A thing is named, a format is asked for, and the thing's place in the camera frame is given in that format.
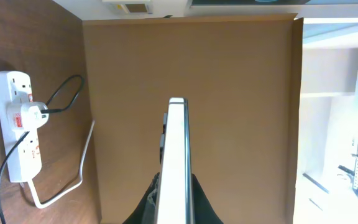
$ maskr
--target cardboard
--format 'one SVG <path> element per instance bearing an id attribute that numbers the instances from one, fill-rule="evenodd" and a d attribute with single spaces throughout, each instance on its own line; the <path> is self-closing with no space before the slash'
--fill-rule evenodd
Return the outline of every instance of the cardboard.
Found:
<path id="1" fill-rule="evenodd" d="M 188 98 L 191 160 L 225 223 L 292 223 L 303 20 L 295 15 L 84 23 L 103 222 L 159 172 L 162 116 Z"/>

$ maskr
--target white plug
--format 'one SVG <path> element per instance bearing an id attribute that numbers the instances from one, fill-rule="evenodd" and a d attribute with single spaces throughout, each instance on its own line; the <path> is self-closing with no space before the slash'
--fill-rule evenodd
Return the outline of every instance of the white plug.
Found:
<path id="1" fill-rule="evenodd" d="M 11 182 L 27 182 L 41 170 L 37 128 L 48 120 L 48 114 L 40 113 L 44 108 L 45 104 L 33 102 L 30 77 L 27 74 L 0 72 L 0 120 L 5 153 L 12 149 L 26 131 L 30 131 L 7 162 Z"/>

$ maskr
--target power cord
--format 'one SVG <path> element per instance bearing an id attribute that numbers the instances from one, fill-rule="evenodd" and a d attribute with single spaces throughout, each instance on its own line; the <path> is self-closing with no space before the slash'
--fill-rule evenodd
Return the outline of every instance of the power cord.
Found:
<path id="1" fill-rule="evenodd" d="M 68 77 L 58 88 L 57 90 L 52 94 L 52 96 L 49 98 L 49 100 L 46 102 L 46 105 L 48 105 L 54 98 L 55 96 L 57 95 L 57 93 L 62 89 L 63 86 L 65 86 L 70 80 L 74 79 L 74 78 L 80 78 L 81 79 L 81 84 L 80 86 L 78 87 L 76 93 L 74 94 L 73 98 L 71 99 L 71 101 L 69 102 L 69 104 L 62 108 L 62 109 L 50 109 L 50 110 L 41 110 L 41 113 L 59 113 L 59 112 L 63 112 L 65 110 L 67 110 L 68 108 L 71 107 L 71 105 L 74 103 L 74 101 L 76 100 L 78 94 L 80 93 L 80 91 L 83 89 L 84 87 L 84 83 L 85 83 L 85 79 L 81 76 L 81 75 L 72 75 L 70 77 Z M 83 151 L 83 155 L 82 155 L 82 158 L 81 158 L 81 164 L 80 164 L 80 182 L 78 184 L 76 184 L 75 186 L 71 187 L 70 189 L 64 191 L 61 193 L 61 196 L 62 197 L 63 195 L 67 194 L 69 191 L 77 188 L 77 186 L 79 186 L 81 183 L 82 183 L 82 166 L 83 166 L 83 163 L 84 163 L 84 159 L 85 159 L 85 154 L 86 154 L 86 149 L 88 147 L 88 143 L 89 143 L 89 140 L 90 140 L 90 137 L 91 137 L 91 134 L 92 134 L 92 130 L 93 130 L 93 126 L 94 126 L 94 121 L 92 122 L 92 126 L 91 126 L 91 130 L 89 131 L 89 135 L 88 135 L 88 138 L 86 140 L 86 145 L 85 145 L 85 148 L 84 148 L 84 151 Z M 29 134 L 30 132 L 29 131 L 26 131 L 25 133 L 23 133 L 22 137 L 15 143 L 15 145 L 13 145 L 12 149 L 8 152 L 8 154 L 6 155 L 4 161 L 2 162 L 2 165 L 1 165 L 1 168 L 0 168 L 0 189 L 1 189 L 1 181 L 2 181 L 2 173 L 4 172 L 4 169 L 6 167 L 6 164 L 7 164 L 7 160 L 10 158 L 11 154 L 14 152 L 14 150 L 18 147 L 18 145 L 25 139 L 25 137 Z M 38 196 L 37 196 L 37 192 L 35 191 L 35 188 L 34 188 L 34 184 L 32 183 L 32 180 L 29 181 L 29 186 L 30 186 L 30 191 L 31 191 L 31 194 L 33 195 L 33 198 L 34 198 L 34 203 L 37 205 L 37 202 L 35 201 L 35 199 L 38 199 Z M 1 217 L 1 222 L 2 224 L 6 224 L 6 221 L 5 221 L 5 216 L 4 216 L 4 212 L 2 210 L 2 204 L 1 204 L 1 194 L 0 194 L 0 217 Z"/>

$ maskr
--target power strip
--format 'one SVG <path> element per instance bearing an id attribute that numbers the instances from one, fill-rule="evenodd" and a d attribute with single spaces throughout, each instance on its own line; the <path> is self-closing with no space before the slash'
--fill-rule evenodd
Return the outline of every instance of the power strip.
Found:
<path id="1" fill-rule="evenodd" d="M 24 134 L 24 131 L 14 131 L 10 127 L 7 107 L 14 103 L 26 102 L 32 102 L 30 76 L 17 71 L 0 72 L 0 120 L 6 154 Z M 14 117 L 13 122 L 20 126 L 22 122 L 20 115 Z M 36 129 L 30 131 L 11 154 L 7 167 L 12 183 L 28 182 L 40 172 L 42 162 Z"/>

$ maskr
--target cardboard edge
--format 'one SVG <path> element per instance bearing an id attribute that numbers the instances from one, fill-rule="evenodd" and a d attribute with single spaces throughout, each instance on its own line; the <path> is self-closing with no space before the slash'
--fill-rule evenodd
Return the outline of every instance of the cardboard edge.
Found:
<path id="1" fill-rule="evenodd" d="M 134 24 L 172 24 L 184 22 L 245 22 L 245 21 L 292 21 L 296 13 L 252 15 L 252 16 L 201 16 L 171 17 L 150 19 L 111 19 L 83 21 L 83 26 L 134 25 Z"/>
<path id="2" fill-rule="evenodd" d="M 298 168 L 298 130 L 299 104 L 302 77 L 302 43 L 303 18 L 297 19 L 292 25 L 291 37 L 291 78 L 290 78 L 290 107 L 288 118 L 288 154 L 287 154 L 287 202 L 285 216 L 287 224 L 293 223 L 295 211 L 295 184 Z"/>

